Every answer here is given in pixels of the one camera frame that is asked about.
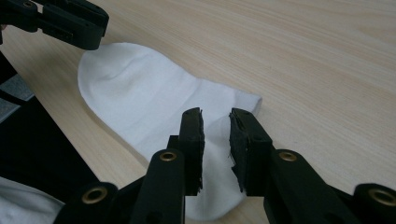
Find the wooden table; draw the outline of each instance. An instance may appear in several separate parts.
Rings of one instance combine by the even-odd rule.
[[[145,45],[197,77],[261,95],[258,120],[276,148],[301,153],[328,184],[396,189],[394,2],[92,2],[110,16],[103,44]],[[3,53],[101,180],[121,188],[145,174],[147,162],[79,94],[83,50],[14,27],[3,34]],[[252,198],[213,223],[267,222]]]

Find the white cloth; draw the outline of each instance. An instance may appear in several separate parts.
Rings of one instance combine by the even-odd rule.
[[[0,223],[53,223],[64,203],[48,194],[0,176]]]
[[[128,43],[85,52],[78,85],[90,109],[148,161],[178,135],[182,113],[200,107],[204,188],[187,197],[186,216],[216,219],[243,200],[231,170],[228,116],[232,107],[257,113],[260,96],[194,77],[161,53]]]

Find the light wood grain surface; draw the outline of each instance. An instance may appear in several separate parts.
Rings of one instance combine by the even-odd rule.
[[[262,96],[258,120],[276,148],[301,153],[328,184],[396,189],[395,1],[91,2],[110,16],[103,44],[145,45]],[[10,26],[3,34],[2,52],[101,180],[121,188],[146,172],[82,100],[83,50]],[[252,198],[212,223],[267,222]]]

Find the white sock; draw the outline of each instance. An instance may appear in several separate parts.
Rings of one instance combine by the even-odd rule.
[[[257,114],[260,96],[194,77],[161,53],[128,43],[85,52],[78,85],[90,109],[148,161],[178,135],[182,113],[200,107],[204,188],[187,197],[186,216],[216,219],[244,199],[231,170],[228,116],[233,107]]]

